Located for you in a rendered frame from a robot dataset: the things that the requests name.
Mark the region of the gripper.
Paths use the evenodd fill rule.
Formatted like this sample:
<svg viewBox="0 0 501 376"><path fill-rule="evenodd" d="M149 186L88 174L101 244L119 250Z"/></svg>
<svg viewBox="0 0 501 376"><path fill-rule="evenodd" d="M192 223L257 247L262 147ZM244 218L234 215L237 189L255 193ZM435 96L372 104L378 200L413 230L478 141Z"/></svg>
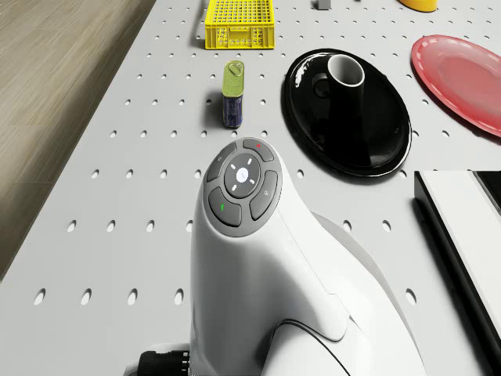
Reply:
<svg viewBox="0 0 501 376"><path fill-rule="evenodd" d="M191 376L189 344L153 345L125 368L124 376Z"/></svg>

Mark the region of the yellow basket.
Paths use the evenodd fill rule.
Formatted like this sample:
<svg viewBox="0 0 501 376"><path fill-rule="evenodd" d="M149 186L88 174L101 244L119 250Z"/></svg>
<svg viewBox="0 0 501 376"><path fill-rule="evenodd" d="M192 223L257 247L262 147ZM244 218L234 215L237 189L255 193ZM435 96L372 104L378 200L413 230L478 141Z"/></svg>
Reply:
<svg viewBox="0 0 501 376"><path fill-rule="evenodd" d="M205 49L274 49L272 0L210 0Z"/></svg>

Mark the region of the flat-sided can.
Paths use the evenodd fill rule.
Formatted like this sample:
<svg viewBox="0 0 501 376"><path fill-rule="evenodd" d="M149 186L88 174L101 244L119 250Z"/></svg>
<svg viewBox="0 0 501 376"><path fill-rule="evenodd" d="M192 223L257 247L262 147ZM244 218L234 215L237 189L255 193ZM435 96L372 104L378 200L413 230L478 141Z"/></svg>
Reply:
<svg viewBox="0 0 501 376"><path fill-rule="evenodd" d="M228 128L239 128L243 121L244 64L232 60L225 64L222 95L223 122Z"/></svg>

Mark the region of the black plate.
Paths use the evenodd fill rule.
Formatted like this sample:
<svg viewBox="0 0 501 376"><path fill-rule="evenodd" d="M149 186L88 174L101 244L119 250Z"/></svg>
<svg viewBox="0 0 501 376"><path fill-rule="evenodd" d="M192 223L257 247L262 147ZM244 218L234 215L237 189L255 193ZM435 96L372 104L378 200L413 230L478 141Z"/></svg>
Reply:
<svg viewBox="0 0 501 376"><path fill-rule="evenodd" d="M344 54L357 60L365 71L362 105L363 139L371 165L350 168L326 155L319 131L329 110L329 58ZM283 84L283 112L297 144L320 164L349 175L376 177L390 174L407 157L412 140L409 113L387 76L359 56L339 49L314 49L300 55L289 67Z"/></svg>

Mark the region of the yellow bowl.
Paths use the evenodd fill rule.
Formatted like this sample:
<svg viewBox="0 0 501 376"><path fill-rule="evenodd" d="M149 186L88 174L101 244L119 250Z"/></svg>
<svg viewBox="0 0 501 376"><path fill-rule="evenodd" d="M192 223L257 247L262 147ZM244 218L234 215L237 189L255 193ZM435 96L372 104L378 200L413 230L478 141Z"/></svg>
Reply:
<svg viewBox="0 0 501 376"><path fill-rule="evenodd" d="M423 12L432 13L438 8L438 0L398 0L401 4L409 9Z"/></svg>

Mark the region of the black stove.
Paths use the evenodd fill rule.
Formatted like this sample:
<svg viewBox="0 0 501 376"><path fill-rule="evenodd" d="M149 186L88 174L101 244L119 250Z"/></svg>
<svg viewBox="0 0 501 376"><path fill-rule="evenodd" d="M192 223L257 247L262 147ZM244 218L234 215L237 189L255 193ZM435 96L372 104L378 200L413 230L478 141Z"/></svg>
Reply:
<svg viewBox="0 0 501 376"><path fill-rule="evenodd" d="M422 171L414 195L490 367L501 376L501 171Z"/></svg>

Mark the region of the black mug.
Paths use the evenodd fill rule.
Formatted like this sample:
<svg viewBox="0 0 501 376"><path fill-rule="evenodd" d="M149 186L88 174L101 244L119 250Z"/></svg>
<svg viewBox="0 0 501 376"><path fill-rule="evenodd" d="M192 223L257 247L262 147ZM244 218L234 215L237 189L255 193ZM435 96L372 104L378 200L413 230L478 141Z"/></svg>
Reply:
<svg viewBox="0 0 501 376"><path fill-rule="evenodd" d="M366 168L371 160L363 139L365 71L352 57L336 54L329 58L326 73L330 97L328 117L319 128L323 149L338 164Z"/></svg>

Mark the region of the red plate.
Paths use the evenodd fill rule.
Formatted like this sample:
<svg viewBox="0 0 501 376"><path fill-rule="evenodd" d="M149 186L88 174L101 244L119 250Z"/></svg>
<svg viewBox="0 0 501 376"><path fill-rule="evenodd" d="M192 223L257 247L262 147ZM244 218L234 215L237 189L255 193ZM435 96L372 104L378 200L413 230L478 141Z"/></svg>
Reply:
<svg viewBox="0 0 501 376"><path fill-rule="evenodd" d="M435 34L414 42L411 60L443 104L501 138L501 56L464 39Z"/></svg>

